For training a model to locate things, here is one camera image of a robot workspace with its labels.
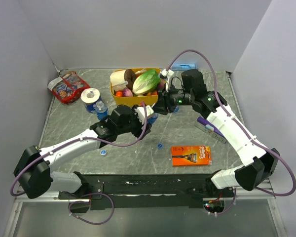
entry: packaging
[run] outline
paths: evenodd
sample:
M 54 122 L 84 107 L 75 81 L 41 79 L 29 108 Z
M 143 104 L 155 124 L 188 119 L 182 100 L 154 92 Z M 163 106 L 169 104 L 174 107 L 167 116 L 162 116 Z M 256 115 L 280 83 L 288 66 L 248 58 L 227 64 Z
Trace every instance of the packaging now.
M 90 88 L 90 86 L 82 80 L 75 71 L 60 75 L 48 84 L 48 89 L 62 103 L 69 104 L 77 100 L 82 91 Z
M 172 71 L 186 71 L 190 69 L 197 69 L 195 64 L 173 64 L 171 67 Z
M 131 69 L 115 71 L 110 76 L 111 85 L 114 91 L 133 89 L 136 74 Z
M 81 93 L 81 100 L 89 113 L 96 114 L 96 103 L 102 100 L 102 98 L 99 90 L 95 88 L 88 88 Z
M 201 129 L 203 132 L 209 134 L 214 137 L 221 143 L 225 144 L 227 139 L 223 136 L 223 134 L 210 122 L 202 117 L 198 117 L 197 121 L 194 124 L 197 128 Z
M 171 147 L 172 166 L 212 164 L 211 148 L 206 146 Z

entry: water bottle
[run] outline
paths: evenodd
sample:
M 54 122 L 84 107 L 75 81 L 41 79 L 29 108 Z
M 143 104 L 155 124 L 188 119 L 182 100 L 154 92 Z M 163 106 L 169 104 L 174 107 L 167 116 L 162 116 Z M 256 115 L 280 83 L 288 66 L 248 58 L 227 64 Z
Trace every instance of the water bottle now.
M 107 106 L 103 103 L 103 101 L 98 101 L 95 103 L 95 112 L 97 113 L 98 120 L 101 120 L 109 115 L 109 111 Z
M 158 117 L 159 117 L 158 114 L 154 113 L 153 116 L 147 120 L 147 122 L 149 122 L 151 125 L 153 125 L 153 123 L 156 122 Z

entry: cable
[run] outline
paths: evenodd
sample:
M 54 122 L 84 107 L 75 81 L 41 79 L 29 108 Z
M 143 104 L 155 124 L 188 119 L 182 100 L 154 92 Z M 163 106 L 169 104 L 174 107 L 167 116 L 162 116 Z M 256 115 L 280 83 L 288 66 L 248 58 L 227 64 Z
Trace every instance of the cable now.
M 100 139 L 100 138 L 95 138 L 95 137 L 84 137 L 83 140 L 96 140 L 96 141 L 100 141 L 100 142 L 103 142 L 103 143 L 106 143 L 106 144 L 109 144 L 109 145 L 112 145 L 112 146 L 116 146 L 116 147 L 129 147 L 129 146 L 132 146 L 134 145 L 135 143 L 139 142 L 142 137 L 144 136 L 144 133 L 146 131 L 146 127 L 147 127 L 147 110 L 146 110 L 146 106 L 145 106 L 145 103 L 142 102 L 142 106 L 144 108 L 144 111 L 145 111 L 145 120 L 144 120 L 144 127 L 143 127 L 143 131 L 142 133 L 140 134 L 140 136 L 136 139 L 135 142 L 132 142 L 130 144 L 116 144 L 116 143 L 112 143 L 112 142 L 108 142 L 106 140 L 103 140 L 103 139 Z M 75 142 L 80 142 L 81 141 L 81 138 L 77 138 L 77 139 L 74 139 L 74 140 L 71 140 L 69 142 L 66 142 L 64 144 L 62 144 L 61 146 L 59 147 L 56 147 L 55 149 L 51 150 L 50 152 L 46 153 L 46 154 L 43 154 L 42 156 L 36 158 L 35 160 L 33 160 L 31 163 L 29 163 L 27 166 L 25 166 L 24 169 L 21 170 L 21 172 L 15 177 L 15 179 L 13 180 L 12 182 L 12 185 L 10 187 L 10 194 L 11 196 L 13 197 L 18 197 L 20 195 L 23 195 L 25 194 L 25 192 L 20 192 L 20 193 L 17 193 L 15 194 L 13 192 L 13 189 L 14 189 L 14 186 L 16 185 L 16 183 L 19 181 L 20 177 L 32 166 L 34 165 L 36 162 L 38 162 L 39 160 L 41 159 L 44 159 L 46 158 L 47 156 L 49 156 L 50 154 L 53 154 L 54 152 L 60 150 L 60 149 L 63 149 L 64 147 L 68 146 L 68 145 L 71 145 L 72 143 L 75 143 Z
M 180 82 L 181 82 L 181 87 L 182 87 L 182 89 L 184 89 L 184 87 L 183 87 L 183 82 L 182 82 L 181 78 L 179 78 L 179 77 L 177 77 L 177 76 L 174 76 L 174 77 L 172 77 L 172 78 L 171 78 L 171 83 L 170 83 L 170 86 L 172 86 L 172 85 L 173 85 L 173 84 L 172 84 L 173 78 L 177 78 L 177 79 L 179 79 L 179 80 L 180 80 Z
M 226 212 L 228 212 L 228 210 L 233 206 L 233 204 L 234 204 L 234 202 L 235 202 L 235 200 L 236 200 L 236 196 L 237 196 L 237 189 L 234 188 L 233 199 L 232 199 L 232 201 L 231 201 L 229 207 L 227 207 L 224 211 L 217 213 L 218 216 L 219 216 L 219 215 L 222 215 L 222 214 L 224 214 L 224 213 L 226 213 Z
M 226 112 L 226 114 L 230 117 L 231 114 L 228 112 L 228 110 L 223 106 L 219 96 L 218 96 L 218 93 L 217 93 L 217 77 L 216 77 L 216 74 L 215 74 L 215 71 L 211 65 L 211 63 L 209 62 L 209 60 L 205 57 L 204 54 L 198 52 L 197 50 L 194 50 L 194 49 L 187 49 L 187 50 L 184 50 L 183 52 L 181 52 L 180 54 L 178 54 L 174 60 L 171 62 L 171 64 L 169 65 L 169 67 L 167 68 L 167 71 L 171 68 L 172 64 L 177 60 L 178 57 L 180 57 L 182 54 L 186 53 L 186 52 L 194 52 L 194 53 L 197 53 L 198 55 L 200 55 L 205 61 L 206 63 L 208 64 L 209 68 L 211 69 L 212 71 L 212 74 L 213 74 L 213 77 L 214 77 L 214 93 L 215 93 L 215 97 L 217 99 L 217 102 L 218 104 L 222 107 L 222 109 Z M 246 129 L 243 127 L 243 125 L 236 119 L 232 119 L 240 128 L 241 130 L 245 133 L 245 135 L 249 138 L 249 139 L 252 139 L 252 137 L 247 133 Z M 251 140 L 251 142 L 253 144 L 255 144 L 256 146 L 262 148 L 263 150 L 265 150 L 266 152 L 272 154 L 273 156 L 275 156 L 276 158 L 279 159 L 279 161 L 285 166 L 285 168 L 288 170 L 291 178 L 292 178 L 292 182 L 293 182 L 293 187 L 292 189 L 287 192 L 287 193 L 283 193 L 283 194 L 278 194 L 278 193 L 274 193 L 274 192 L 270 192 L 268 190 L 265 190 L 265 189 L 262 189 L 262 188 L 259 188 L 259 187 L 256 187 L 256 189 L 260 190 L 260 191 L 263 191 L 267 194 L 271 194 L 271 195 L 274 195 L 274 196 L 281 196 L 281 197 L 285 197 L 285 196 L 289 196 L 291 194 L 293 194 L 296 190 L 296 178 L 295 178 L 295 175 L 292 171 L 292 169 L 289 167 L 289 165 L 286 163 L 286 161 L 281 158 L 278 154 L 276 154 L 274 151 L 270 150 L 269 148 L 257 143 L 256 141 L 254 141 L 253 139 Z
M 81 218 L 81 217 L 79 217 L 79 216 L 77 216 L 77 215 L 75 215 L 74 213 L 71 212 L 71 206 L 72 205 L 77 204 L 77 203 L 89 203 L 88 201 L 74 201 L 74 202 L 70 203 L 70 205 L 68 206 L 68 211 L 70 213 L 69 215 L 70 216 L 73 216 L 73 217 L 75 217 L 77 219 L 79 219 L 80 221 L 83 221 L 83 222 L 88 223 L 88 224 L 91 224 L 91 225 L 101 225 L 101 224 L 104 224 L 107 221 L 109 221 L 110 218 L 113 216 L 113 213 L 114 213 L 114 202 L 113 202 L 112 198 L 109 195 L 106 195 L 106 194 L 103 194 L 103 193 L 85 194 L 85 195 L 82 195 L 81 198 L 87 197 L 87 196 L 92 196 L 92 195 L 101 195 L 101 196 L 107 197 L 110 200 L 110 202 L 112 204 L 112 211 L 111 211 L 109 217 L 106 220 L 104 220 L 102 222 L 91 222 L 91 221 L 87 221 L 86 219 L 83 219 L 83 218 Z
M 222 192 L 221 192 L 221 194 L 219 194 L 219 197 L 218 197 L 217 199 L 215 199 L 215 200 L 211 200 L 211 201 L 209 201 L 208 203 L 218 202 L 218 201 L 221 199 L 221 197 L 222 197 Z

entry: label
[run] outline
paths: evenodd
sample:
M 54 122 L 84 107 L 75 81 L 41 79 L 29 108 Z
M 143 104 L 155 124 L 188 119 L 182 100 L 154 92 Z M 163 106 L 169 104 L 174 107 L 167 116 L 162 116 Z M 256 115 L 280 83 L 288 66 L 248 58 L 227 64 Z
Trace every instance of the label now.
M 66 86 L 65 84 L 58 86 L 58 87 L 57 87 L 57 93 L 59 93 L 60 91 L 65 90 L 66 87 L 67 87 L 67 86 Z
M 205 148 L 204 147 L 200 147 L 199 152 L 200 152 L 199 158 L 200 159 L 204 159 L 205 158 Z
M 96 114 L 97 114 L 98 120 L 102 120 L 102 119 L 104 119 L 106 116 L 109 115 L 109 112 L 108 112 L 108 110 L 106 110 L 106 111 L 103 112 L 103 113 L 96 113 Z
M 84 101 L 82 101 L 82 102 L 83 102 L 83 104 L 84 104 L 86 110 L 87 110 L 89 113 L 96 114 L 96 113 L 97 113 L 97 112 L 95 111 L 95 108 L 97 107 L 97 106 L 96 106 L 96 103 L 97 103 L 99 100 L 102 100 L 101 96 L 99 96 L 99 98 L 98 98 L 95 102 L 90 103 L 90 104 L 87 104 L 87 103 L 85 103 Z
M 221 135 L 219 135 L 217 132 L 215 132 L 215 128 L 209 124 L 202 124 L 198 121 L 195 122 L 194 124 L 196 127 L 198 127 L 200 130 L 202 130 L 203 132 L 209 134 L 210 136 L 212 136 L 213 138 L 217 139 L 218 141 L 220 141 L 221 143 L 225 144 L 227 142 L 227 139 Z
M 61 77 L 57 77 L 56 79 L 52 80 L 48 85 L 47 88 L 50 90 L 53 90 L 53 88 L 55 87 L 55 85 L 57 83 L 59 83 L 60 81 L 62 81 L 63 79 Z
M 128 81 L 124 81 L 120 84 L 117 84 L 117 85 L 112 85 L 112 88 L 115 90 L 115 91 L 119 91 L 119 90 L 123 90 L 126 88 L 126 85 L 128 85 Z

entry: toilet paper roll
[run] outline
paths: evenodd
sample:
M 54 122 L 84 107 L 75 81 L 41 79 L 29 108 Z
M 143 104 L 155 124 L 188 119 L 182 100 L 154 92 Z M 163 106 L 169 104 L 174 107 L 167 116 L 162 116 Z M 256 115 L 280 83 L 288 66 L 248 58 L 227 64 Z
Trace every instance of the toilet paper roll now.
M 113 72 L 110 76 L 112 88 L 114 91 L 123 90 L 126 88 L 128 81 L 125 81 L 126 70 Z
M 96 113 L 95 108 L 99 100 L 102 100 L 99 90 L 95 88 L 85 89 L 81 93 L 81 100 L 86 108 L 86 110 L 90 113 Z

